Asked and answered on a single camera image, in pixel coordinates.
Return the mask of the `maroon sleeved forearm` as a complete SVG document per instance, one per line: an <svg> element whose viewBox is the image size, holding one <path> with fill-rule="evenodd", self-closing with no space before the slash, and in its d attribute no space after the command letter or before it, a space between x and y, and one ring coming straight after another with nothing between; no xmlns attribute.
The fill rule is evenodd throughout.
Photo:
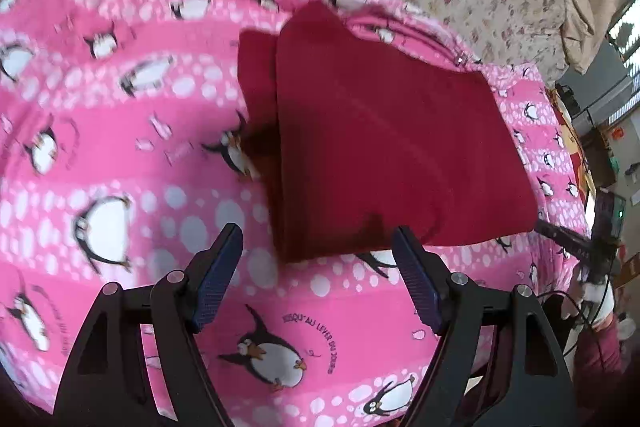
<svg viewBox="0 0 640 427"><path fill-rule="evenodd" d="M582 332L574 358L574 389L580 409L595 411L620 383L623 364L614 313L594 326L593 332Z"/></svg>

